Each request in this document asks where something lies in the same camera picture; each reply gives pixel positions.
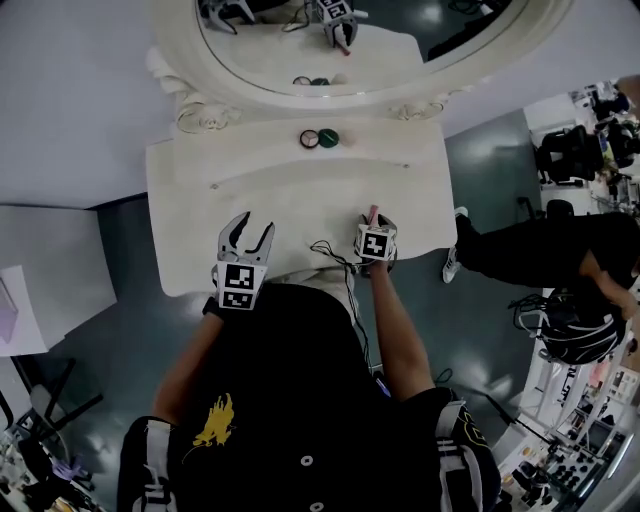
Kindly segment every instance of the sneaker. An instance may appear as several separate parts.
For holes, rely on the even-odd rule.
[[[455,210],[453,210],[453,214],[458,217],[462,215],[463,217],[469,216],[469,210],[467,210],[464,206],[458,206]]]
[[[447,257],[447,262],[442,267],[442,280],[449,284],[453,281],[453,278],[456,276],[458,270],[462,265],[458,262],[458,251],[454,247],[449,249],[449,256]]]

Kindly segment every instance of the black t-shirt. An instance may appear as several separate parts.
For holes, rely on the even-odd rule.
[[[471,238],[462,263],[513,284],[572,286],[589,250],[620,286],[629,289],[636,280],[640,227],[624,213],[541,219]]]
[[[439,388],[389,399],[339,301],[267,284],[246,321],[225,323],[191,414],[171,431],[178,510],[439,510],[435,428],[452,396]],[[499,474],[461,414],[456,428],[484,468],[489,509]],[[122,471],[121,487],[131,485]]]

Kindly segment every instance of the white vanity table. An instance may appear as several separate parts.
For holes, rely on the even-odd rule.
[[[188,111],[195,127],[192,133],[176,127],[174,140],[147,148],[165,293],[214,289],[218,233],[247,210],[253,213],[242,239],[247,246],[270,221],[276,226],[269,277],[333,264],[309,250],[321,239],[353,257],[358,216],[371,204],[398,225],[399,258],[453,245],[437,114],[451,94],[535,48],[570,5],[512,0],[471,41],[423,63],[412,36],[364,22],[346,57],[323,48],[313,24],[293,33],[280,25],[240,25],[234,36],[204,26],[195,0],[154,0],[166,62],[150,69],[165,91],[176,93],[177,116]],[[292,83],[336,74],[346,80]],[[300,146],[302,131],[322,128],[335,130],[341,143]]]

